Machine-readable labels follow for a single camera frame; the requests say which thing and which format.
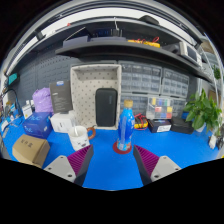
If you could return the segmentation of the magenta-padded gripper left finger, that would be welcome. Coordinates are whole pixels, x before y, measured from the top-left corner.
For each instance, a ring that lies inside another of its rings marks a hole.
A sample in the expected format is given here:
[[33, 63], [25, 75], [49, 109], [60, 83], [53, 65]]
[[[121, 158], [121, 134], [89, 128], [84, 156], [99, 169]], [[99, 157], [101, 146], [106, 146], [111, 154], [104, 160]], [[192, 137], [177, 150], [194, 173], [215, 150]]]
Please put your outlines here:
[[45, 168], [45, 171], [82, 186], [93, 154], [93, 145], [89, 145], [68, 157], [60, 155]]

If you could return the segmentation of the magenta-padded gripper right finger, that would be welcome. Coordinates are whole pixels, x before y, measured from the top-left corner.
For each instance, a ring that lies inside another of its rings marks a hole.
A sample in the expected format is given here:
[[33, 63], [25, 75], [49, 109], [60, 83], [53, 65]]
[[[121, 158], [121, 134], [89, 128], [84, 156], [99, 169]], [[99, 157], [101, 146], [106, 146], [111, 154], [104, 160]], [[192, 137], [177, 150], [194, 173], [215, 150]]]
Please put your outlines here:
[[157, 156], [145, 148], [135, 145], [133, 155], [137, 162], [143, 185], [148, 185], [180, 170], [168, 156]]

